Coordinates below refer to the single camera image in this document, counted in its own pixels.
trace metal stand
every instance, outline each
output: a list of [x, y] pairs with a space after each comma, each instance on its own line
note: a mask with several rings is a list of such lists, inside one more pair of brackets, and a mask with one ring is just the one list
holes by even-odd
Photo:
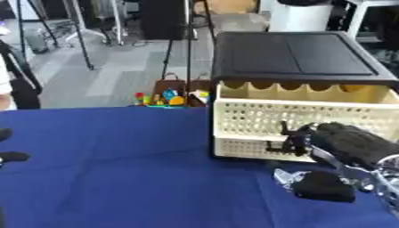
[[82, 48], [83, 57], [85, 58], [85, 64], [87, 65], [87, 67], [90, 70], [94, 70], [94, 65], [90, 62], [89, 56], [87, 54], [86, 46], [85, 46], [85, 41], [83, 40], [81, 29], [79, 29], [79, 24], [77, 22], [77, 21], [80, 21], [80, 19], [83, 20], [83, 18], [81, 18], [82, 14], [79, 14], [76, 11], [75, 7], [71, 7], [70, 8], [70, 12], [71, 12], [71, 17], [72, 17], [72, 20], [73, 20], [73, 24], [75, 26], [75, 29], [77, 30], [77, 33], [74, 34], [74, 37], [77, 37], [79, 39], [79, 43], [80, 43], [80, 46]]
[[[54, 33], [50, 30], [48, 27], [47, 23], [45, 22], [45, 19], [42, 17], [40, 14], [39, 10], [36, 8], [34, 4], [32, 4], [31, 0], [27, 0], [30, 7], [32, 7], [32, 10], [35, 12], [37, 17], [39, 18], [40, 22], [43, 24], [45, 29], [47, 30], [48, 34], [53, 40], [53, 45], [55, 47], [58, 47], [58, 41], [57, 38], [55, 38]], [[18, 26], [20, 30], [20, 49], [22, 51], [23, 57], [26, 59], [26, 48], [25, 48], [25, 31], [23, 30], [23, 18], [22, 18], [22, 9], [20, 5], [20, 0], [17, 0], [17, 11], [18, 11]]]
[[69, 43], [69, 41], [71, 39], [81, 36], [81, 35], [79, 35], [79, 33], [80, 34], [87, 33], [87, 34], [91, 34], [91, 35], [95, 35], [95, 36], [101, 37], [103, 43], [106, 43], [107, 37], [105, 35], [103, 35], [101, 32], [97, 32], [97, 31], [88, 29], [86, 27], [85, 21], [83, 20], [82, 12], [80, 11], [79, 3], [77, 2], [77, 0], [71, 0], [71, 2], [72, 2], [72, 7], [69, 8], [69, 11], [71, 12], [71, 14], [74, 14], [73, 17], [75, 17], [77, 19], [78, 27], [77, 27], [77, 32], [75, 32], [74, 34], [72, 34], [69, 37], [67, 37], [65, 39], [65, 42]]
[[[210, 31], [210, 34], [212, 36], [212, 41], [215, 44], [216, 42], [216, 37], [215, 37], [215, 31], [214, 31], [214, 24], [212, 22], [212, 18], [210, 17], [210, 10], [208, 7], [208, 0], [186, 0], [185, 1], [185, 13], [186, 13], [186, 23], [187, 23], [187, 30], [188, 30], [188, 36], [187, 36], [187, 86], [186, 86], [186, 92], [190, 92], [190, 81], [191, 81], [191, 50], [192, 50], [192, 39], [194, 37], [194, 29], [193, 29], [193, 16], [194, 16], [194, 4], [193, 3], [197, 2], [203, 2], [205, 6], [205, 12], [207, 15], [207, 21], [208, 21], [208, 28]], [[164, 68], [162, 70], [162, 79], [165, 79], [165, 75], [167, 73], [167, 65], [169, 64], [169, 59], [170, 59], [170, 53], [172, 52], [172, 47], [173, 47], [173, 38], [172, 36], [169, 39], [169, 44], [167, 46], [167, 55], [164, 60]]]

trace gray floor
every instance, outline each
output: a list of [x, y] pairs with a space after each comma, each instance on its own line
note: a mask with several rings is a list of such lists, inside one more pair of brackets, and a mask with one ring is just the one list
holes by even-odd
[[[262, 30], [264, 26], [245, 14], [216, 16], [215, 22], [218, 30]], [[7, 21], [7, 27], [12, 33], [0, 38], [18, 46], [15, 21]], [[37, 28], [37, 24], [27, 27]], [[193, 42], [192, 77], [209, 77], [213, 45], [206, 28], [198, 32], [199, 40]], [[124, 46], [107, 47], [99, 37], [86, 36], [94, 71], [87, 69], [77, 40], [73, 41], [75, 48], [67, 47], [60, 39], [59, 49], [42, 55], [30, 53], [29, 62], [44, 85], [43, 108], [120, 107], [132, 104], [136, 92], [150, 94], [155, 81], [160, 79], [167, 41], [135, 47], [129, 39], [136, 38], [128, 38]], [[185, 79], [185, 41], [175, 42], [168, 71]]]

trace tripod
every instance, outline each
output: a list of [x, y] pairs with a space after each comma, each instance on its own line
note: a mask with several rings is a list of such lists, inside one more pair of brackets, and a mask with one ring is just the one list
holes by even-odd
[[[23, 29], [23, 18], [22, 18], [22, 9], [21, 9], [21, 0], [17, 0], [17, 13], [18, 13], [18, 26], [19, 26], [19, 30], [20, 30], [20, 49], [22, 51], [23, 57], [26, 59], [26, 47], [25, 47], [25, 32]], [[45, 22], [45, 19], [43, 18], [43, 16], [40, 14], [39, 10], [37, 9], [37, 7], [32, 4], [31, 0], [27, 0], [29, 5], [32, 7], [32, 10], [35, 12], [35, 14], [37, 15], [37, 17], [39, 18], [40, 22], [43, 24], [43, 26], [45, 27], [45, 30], [48, 32], [48, 34], [50, 35], [50, 37], [53, 40], [53, 45], [55, 47], [58, 47], [58, 41], [57, 38], [55, 37], [54, 33], [50, 30], [50, 27], [47, 25], [47, 23]], [[85, 62], [87, 67], [90, 70], [94, 69], [93, 64], [90, 62], [88, 54], [87, 54], [87, 50], [86, 50], [86, 46], [85, 43], [83, 41], [82, 38], [82, 34], [80, 32], [78, 23], [77, 23], [77, 12], [75, 10], [74, 7], [70, 7], [70, 11], [71, 11], [71, 16], [72, 16], [72, 21], [74, 22], [75, 28], [77, 30], [77, 37], [79, 39], [80, 45], [82, 47], [82, 52], [83, 52], [83, 56], [85, 57]]]
[[[32, 7], [32, 10], [35, 12], [36, 16], [39, 18], [40, 22], [45, 26], [45, 29], [47, 30], [48, 34], [53, 40], [53, 45], [55, 47], [58, 47], [58, 41], [55, 38], [54, 33], [50, 30], [48, 27], [47, 23], [45, 22], [45, 19], [43, 16], [40, 14], [39, 10], [36, 8], [34, 4], [32, 4], [31, 0], [27, 0], [29, 3], [30, 7]], [[20, 30], [20, 49], [22, 51], [23, 57], [26, 59], [27, 54], [26, 54], [26, 48], [25, 48], [25, 31], [23, 30], [23, 19], [22, 19], [22, 9], [20, 5], [20, 0], [17, 0], [17, 13], [18, 13], [18, 27]]]
[[[192, 39], [194, 29], [192, 26], [193, 17], [194, 17], [194, 4], [202, 2], [205, 6], [205, 14], [207, 18], [208, 28], [210, 34], [212, 36], [213, 44], [216, 43], [216, 35], [215, 35], [215, 27], [210, 16], [210, 10], [208, 5], [208, 0], [184, 0], [184, 10], [186, 16], [186, 25], [187, 25], [187, 86], [186, 86], [186, 93], [190, 92], [190, 82], [191, 82], [191, 51], [192, 51]], [[167, 55], [164, 60], [164, 68], [162, 70], [162, 79], [165, 79], [165, 75], [167, 73], [167, 65], [169, 64], [170, 53], [172, 52], [174, 39], [173, 36], [170, 37], [169, 43], [167, 45]]]

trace robotic hand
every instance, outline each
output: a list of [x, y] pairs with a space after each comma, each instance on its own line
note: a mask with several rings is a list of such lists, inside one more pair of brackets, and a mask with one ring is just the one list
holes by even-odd
[[[377, 168], [376, 165], [383, 158], [399, 153], [399, 144], [356, 126], [325, 123], [309, 133], [309, 142], [314, 147], [329, 152], [338, 161], [350, 167], [361, 167], [371, 171]], [[319, 161], [317, 154], [311, 154]]]
[[[297, 131], [288, 131], [282, 123], [282, 134], [288, 136], [283, 148], [293, 150], [298, 156], [310, 151], [311, 157], [321, 164], [329, 164], [337, 169], [339, 178], [346, 179], [353, 187], [361, 191], [375, 191], [390, 212], [399, 217], [399, 144], [362, 130], [356, 126], [340, 123], [310, 124], [300, 127]], [[311, 192], [312, 197], [319, 194], [319, 188], [309, 188], [319, 183], [313, 176], [304, 183], [301, 178], [285, 178], [291, 181], [290, 187], [295, 192], [295, 184], [302, 184], [300, 192]], [[277, 170], [275, 179], [281, 183], [281, 177], [287, 176]], [[350, 191], [338, 192], [340, 200]], [[330, 198], [331, 192], [323, 197]]]

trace table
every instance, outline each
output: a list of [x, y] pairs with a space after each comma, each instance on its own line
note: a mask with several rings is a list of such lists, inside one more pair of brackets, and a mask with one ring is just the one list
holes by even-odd
[[115, 108], [0, 113], [7, 228], [394, 228], [376, 197], [297, 199], [257, 161], [208, 156], [207, 110]]
[[369, 7], [394, 6], [399, 5], [399, 0], [347, 0], [349, 3], [356, 4], [354, 17], [349, 25], [347, 34], [351, 38], [356, 38], [357, 33], [362, 25], [364, 16]]

